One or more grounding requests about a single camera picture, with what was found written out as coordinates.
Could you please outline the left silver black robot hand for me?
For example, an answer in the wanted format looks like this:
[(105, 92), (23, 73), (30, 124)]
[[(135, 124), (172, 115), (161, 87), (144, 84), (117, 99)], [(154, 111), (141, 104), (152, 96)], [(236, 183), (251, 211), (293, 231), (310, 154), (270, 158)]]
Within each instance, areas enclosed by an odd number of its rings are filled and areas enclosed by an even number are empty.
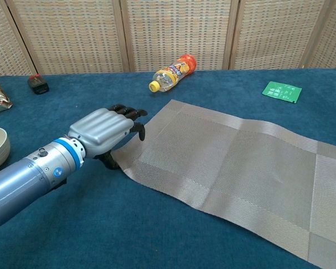
[(135, 109), (123, 104), (101, 108), (73, 123), (68, 137), (77, 139), (85, 149), (86, 158), (100, 160), (110, 170), (119, 169), (111, 155), (112, 148), (130, 133), (138, 133), (145, 139), (145, 128), (136, 119), (146, 116), (143, 109)]

